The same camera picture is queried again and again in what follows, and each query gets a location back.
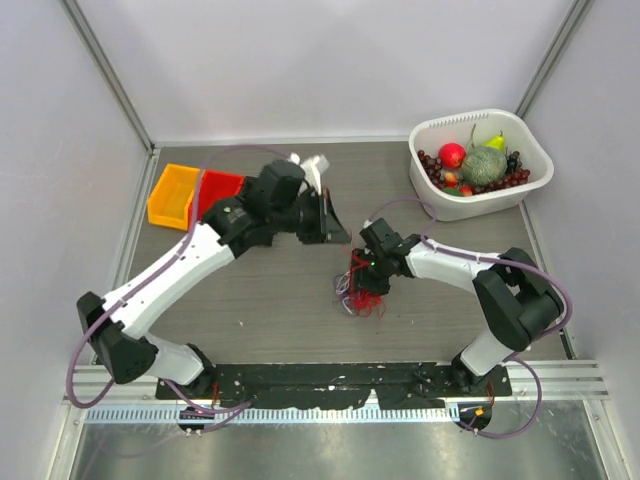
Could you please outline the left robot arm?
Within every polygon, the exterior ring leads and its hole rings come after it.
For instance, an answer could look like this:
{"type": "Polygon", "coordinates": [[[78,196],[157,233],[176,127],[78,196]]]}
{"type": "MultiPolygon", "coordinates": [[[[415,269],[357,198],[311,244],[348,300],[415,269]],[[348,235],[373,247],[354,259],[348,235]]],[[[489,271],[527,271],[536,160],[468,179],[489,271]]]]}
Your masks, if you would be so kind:
{"type": "Polygon", "coordinates": [[[83,332],[116,384],[152,375],[193,399],[215,382],[211,362],[194,345],[150,334],[159,317],[201,280],[279,233],[303,244],[347,244],[351,237],[322,184],[328,160],[274,160],[245,180],[235,196],[216,201],[171,250],[141,274],[104,296],[77,302],[83,332]]]}

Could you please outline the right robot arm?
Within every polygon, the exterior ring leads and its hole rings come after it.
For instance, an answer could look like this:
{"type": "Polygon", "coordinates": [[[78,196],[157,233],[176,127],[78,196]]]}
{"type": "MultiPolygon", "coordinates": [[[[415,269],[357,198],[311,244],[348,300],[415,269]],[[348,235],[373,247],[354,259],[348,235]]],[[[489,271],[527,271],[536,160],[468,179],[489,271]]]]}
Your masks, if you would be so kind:
{"type": "Polygon", "coordinates": [[[451,380],[462,394],[477,393],[496,366],[530,347],[567,312],[559,289],[519,248],[489,254],[417,234],[403,238],[382,218],[366,222],[360,237],[364,247],[353,251],[349,274],[353,301],[388,294],[393,277],[439,281],[478,300],[486,327],[451,361],[451,380]]]}

